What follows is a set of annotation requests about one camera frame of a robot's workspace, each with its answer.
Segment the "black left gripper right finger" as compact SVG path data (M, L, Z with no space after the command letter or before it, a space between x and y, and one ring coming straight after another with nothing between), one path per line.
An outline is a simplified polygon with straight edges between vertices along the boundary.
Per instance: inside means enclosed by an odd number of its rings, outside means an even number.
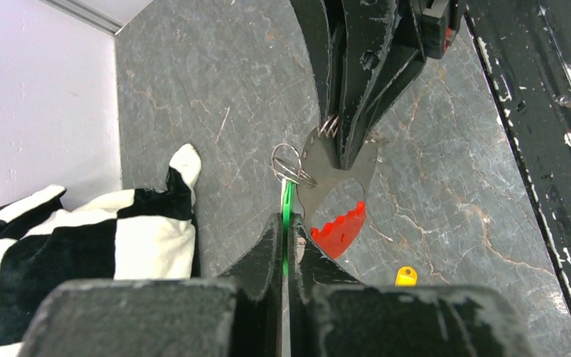
M303 218L288 227L293 356L531 356L508 301L481 286L374 286L340 267Z

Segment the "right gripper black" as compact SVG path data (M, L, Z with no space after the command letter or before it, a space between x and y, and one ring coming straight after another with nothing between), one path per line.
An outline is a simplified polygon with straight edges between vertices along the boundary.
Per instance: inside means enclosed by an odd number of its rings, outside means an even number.
M292 1L291 6L312 65L318 135L339 134L343 170L354 165L372 128L422 72L426 56L443 58L465 12L463 0L344 1L341 86L341 3Z

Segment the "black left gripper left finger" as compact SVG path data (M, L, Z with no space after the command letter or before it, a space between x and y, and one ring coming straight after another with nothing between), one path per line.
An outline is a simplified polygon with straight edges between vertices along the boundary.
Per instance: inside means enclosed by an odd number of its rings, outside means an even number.
M279 356L283 219L213 278L71 280L41 303L21 356Z

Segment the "yellow key tag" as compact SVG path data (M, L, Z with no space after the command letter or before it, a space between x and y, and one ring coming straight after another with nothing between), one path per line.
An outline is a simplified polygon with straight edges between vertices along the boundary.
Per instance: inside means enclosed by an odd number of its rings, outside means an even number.
M402 266L396 273L395 286L415 286L418 277L418 273L413 267Z

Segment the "green key tag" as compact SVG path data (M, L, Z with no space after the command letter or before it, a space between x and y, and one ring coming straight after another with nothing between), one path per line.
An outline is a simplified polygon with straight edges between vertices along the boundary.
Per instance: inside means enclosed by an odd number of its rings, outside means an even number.
M282 179L281 216L283 223L283 274L288 276L288 229L290 226L293 189L295 184L288 179Z

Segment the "black white checkered pillow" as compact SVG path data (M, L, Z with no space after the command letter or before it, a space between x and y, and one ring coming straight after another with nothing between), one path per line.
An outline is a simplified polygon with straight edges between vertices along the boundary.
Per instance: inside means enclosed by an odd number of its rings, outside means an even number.
M190 277L201 166L184 144L163 190L119 190L66 210L66 189L52 184L0 207L0 356L19 353L41 302L64 282Z

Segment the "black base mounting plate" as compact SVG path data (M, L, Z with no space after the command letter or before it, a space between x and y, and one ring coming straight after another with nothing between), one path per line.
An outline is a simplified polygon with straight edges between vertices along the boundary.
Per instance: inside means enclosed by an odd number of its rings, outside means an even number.
M469 1L466 19L571 314L571 1Z

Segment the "right aluminium frame rail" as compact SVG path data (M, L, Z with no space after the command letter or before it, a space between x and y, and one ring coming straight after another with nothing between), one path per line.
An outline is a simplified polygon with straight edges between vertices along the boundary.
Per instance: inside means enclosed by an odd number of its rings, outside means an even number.
M94 10L81 1L41 0L41 2L112 36L115 36L124 27L118 21Z

